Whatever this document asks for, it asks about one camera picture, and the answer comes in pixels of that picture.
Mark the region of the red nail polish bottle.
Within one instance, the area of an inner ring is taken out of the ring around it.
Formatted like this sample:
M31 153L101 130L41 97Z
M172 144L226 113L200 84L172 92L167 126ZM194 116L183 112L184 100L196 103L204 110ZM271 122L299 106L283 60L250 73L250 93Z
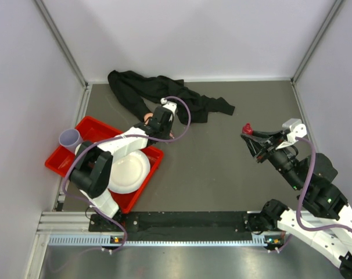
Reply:
M243 128L242 128L242 133L247 134L247 135L252 135L253 134L253 129L251 127L250 123L246 123Z

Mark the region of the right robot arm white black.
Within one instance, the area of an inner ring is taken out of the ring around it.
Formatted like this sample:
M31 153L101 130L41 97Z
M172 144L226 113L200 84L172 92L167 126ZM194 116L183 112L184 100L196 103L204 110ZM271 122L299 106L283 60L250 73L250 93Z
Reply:
M331 161L311 147L311 155L298 160L297 141L305 142L304 125L278 132L243 129L241 137L259 163L269 161L295 190L296 210L272 199L261 212L245 221L253 233L281 230L321 253L338 268L343 278L352 278L352 208L333 184L338 172Z

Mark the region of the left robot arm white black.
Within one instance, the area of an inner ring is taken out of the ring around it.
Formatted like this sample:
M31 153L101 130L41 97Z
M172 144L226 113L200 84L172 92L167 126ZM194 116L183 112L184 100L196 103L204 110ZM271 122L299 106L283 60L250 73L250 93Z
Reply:
M120 207L108 189L113 162L157 141L166 140L176 108L174 102L166 102L155 109L147 123L138 123L101 143L84 141L76 150L75 165L69 168L66 177L103 214L101 222L108 230L118 229L122 222L118 213Z

